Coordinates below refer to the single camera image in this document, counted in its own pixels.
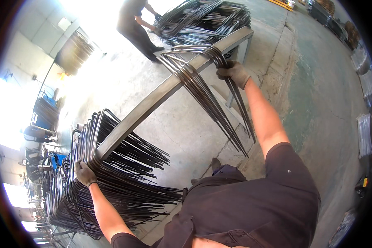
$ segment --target metal workbench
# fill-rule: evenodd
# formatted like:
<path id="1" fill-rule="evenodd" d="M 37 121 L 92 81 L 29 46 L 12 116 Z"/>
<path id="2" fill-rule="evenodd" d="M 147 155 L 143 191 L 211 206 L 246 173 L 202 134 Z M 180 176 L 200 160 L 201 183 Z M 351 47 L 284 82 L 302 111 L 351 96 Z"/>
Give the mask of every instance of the metal workbench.
<path id="1" fill-rule="evenodd" d="M 242 27 L 230 35 L 224 37 L 214 44 L 222 53 L 229 52 L 231 49 L 238 46 L 236 54 L 241 63 L 245 63 L 246 56 L 249 51 L 253 30 L 248 27 Z M 207 68 L 212 63 L 207 57 L 197 55 L 189 61 L 198 72 Z M 104 160 L 119 144 L 127 137 L 134 129 L 144 121 L 154 110 L 156 110 L 165 100 L 172 96 L 176 91 L 182 87 L 179 78 L 172 74 L 165 79 L 159 86 L 157 86 L 148 96 L 146 96 L 124 119 L 117 125 L 114 130 L 106 137 L 106 139 L 97 148 L 97 157 Z M 241 115 L 231 107 L 233 95 L 230 93 L 227 100 L 224 99 L 212 87 L 214 95 L 219 102 L 224 104 L 229 112 L 236 117 L 236 119 L 243 124 Z"/>

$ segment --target worker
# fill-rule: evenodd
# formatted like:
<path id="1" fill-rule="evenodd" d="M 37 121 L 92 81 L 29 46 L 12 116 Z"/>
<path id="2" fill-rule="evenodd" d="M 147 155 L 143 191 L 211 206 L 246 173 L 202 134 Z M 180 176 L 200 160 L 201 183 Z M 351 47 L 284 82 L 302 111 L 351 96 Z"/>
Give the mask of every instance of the worker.
<path id="1" fill-rule="evenodd" d="M 213 158 L 213 176 L 194 181 L 184 192 L 181 210 L 150 247 L 309 247 L 321 206 L 317 187 L 294 152 L 277 112 L 243 65 L 228 63 L 230 68 L 219 68 L 217 75 L 231 77 L 246 92 L 266 177 L 247 181 L 236 167 Z M 94 172 L 82 161 L 75 167 L 77 179 L 91 192 L 96 219 L 112 246 L 148 248 L 102 194 Z"/>
<path id="2" fill-rule="evenodd" d="M 150 61 L 160 63 L 153 53 L 164 50 L 164 47 L 156 47 L 150 41 L 147 32 L 142 26 L 148 27 L 159 37 L 162 30 L 142 20 L 143 8 L 154 14 L 157 21 L 162 17 L 154 11 L 147 0 L 125 0 L 120 8 L 117 31 L 127 38 Z"/>
<path id="3" fill-rule="evenodd" d="M 23 137 L 26 141 L 35 141 L 38 143 L 51 143 L 54 142 L 53 139 L 47 139 L 46 136 L 49 136 L 51 133 L 41 130 L 35 126 L 28 126 L 23 131 Z"/>

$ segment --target steel wire frame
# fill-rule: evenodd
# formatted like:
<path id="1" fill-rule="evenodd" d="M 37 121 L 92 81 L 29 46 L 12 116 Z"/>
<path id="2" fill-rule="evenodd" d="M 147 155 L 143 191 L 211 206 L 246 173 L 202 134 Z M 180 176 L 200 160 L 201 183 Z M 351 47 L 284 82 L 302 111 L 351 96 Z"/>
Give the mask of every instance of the steel wire frame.
<path id="1" fill-rule="evenodd" d="M 183 59 L 183 57 L 180 55 L 181 53 L 204 54 L 208 56 L 209 59 L 213 60 L 217 68 L 228 68 L 227 61 L 223 54 L 219 49 L 212 45 L 176 46 L 173 47 L 172 51 L 161 53 L 158 59 L 170 72 L 175 74 L 183 82 L 189 93 L 197 100 L 197 102 L 203 107 L 213 121 L 217 123 L 236 150 L 242 151 L 245 156 L 248 156 L 245 148 L 243 147 L 234 128 L 231 126 L 231 123 L 223 112 L 222 107 L 219 105 L 215 96 L 196 69 Z M 227 83 L 240 109 L 244 124 L 247 127 L 248 136 L 251 137 L 252 135 L 253 141 L 255 142 L 251 121 L 249 120 L 248 113 L 243 104 L 238 87 L 229 77 L 225 78 L 225 82 Z"/>
<path id="2" fill-rule="evenodd" d="M 169 156 L 132 132 L 104 161 L 96 158 L 96 148 L 119 124 L 109 110 L 93 113 L 81 132 L 74 130 L 71 152 L 56 169 L 46 195 L 49 222 L 99 239 L 102 232 L 94 214 L 89 189 L 75 176 L 74 162 L 82 159 L 94 171 L 98 184 L 129 228 L 168 215 L 164 204 L 177 204 L 179 189 L 144 183 L 155 178 L 153 168 L 163 169 Z"/>
<path id="3" fill-rule="evenodd" d="M 176 46 L 214 44 L 239 28 L 250 28 L 250 23 L 251 13 L 246 5 L 220 0 L 186 0 L 153 26 L 163 30 L 164 43 Z M 225 57 L 230 58 L 232 51 Z"/>

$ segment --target white bucket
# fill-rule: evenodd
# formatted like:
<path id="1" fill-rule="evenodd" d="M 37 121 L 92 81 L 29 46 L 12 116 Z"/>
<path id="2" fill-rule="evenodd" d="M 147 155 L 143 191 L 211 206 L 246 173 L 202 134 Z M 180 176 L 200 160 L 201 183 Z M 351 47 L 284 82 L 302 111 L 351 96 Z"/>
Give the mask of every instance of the white bucket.
<path id="1" fill-rule="evenodd" d="M 295 6 L 295 2 L 292 0 L 288 0 L 288 6 L 291 7 L 291 9 L 293 9 L 293 7 Z"/>

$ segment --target dark shirt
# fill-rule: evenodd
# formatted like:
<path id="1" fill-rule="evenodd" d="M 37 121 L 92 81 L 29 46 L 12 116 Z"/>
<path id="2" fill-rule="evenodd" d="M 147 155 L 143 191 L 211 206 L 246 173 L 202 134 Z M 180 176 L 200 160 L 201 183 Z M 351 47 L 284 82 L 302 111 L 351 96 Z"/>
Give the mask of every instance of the dark shirt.
<path id="1" fill-rule="evenodd" d="M 247 181 L 241 172 L 203 178 L 151 247 L 190 247 L 193 236 L 229 247 L 308 247 L 321 206 L 320 194 L 292 146 L 282 142 L 266 156 L 266 177 Z M 118 233 L 112 246 L 148 248 Z"/>
<path id="2" fill-rule="evenodd" d="M 125 0 L 120 8 L 121 21 L 132 21 L 135 16 L 142 16 L 142 9 L 145 7 L 146 0 Z"/>

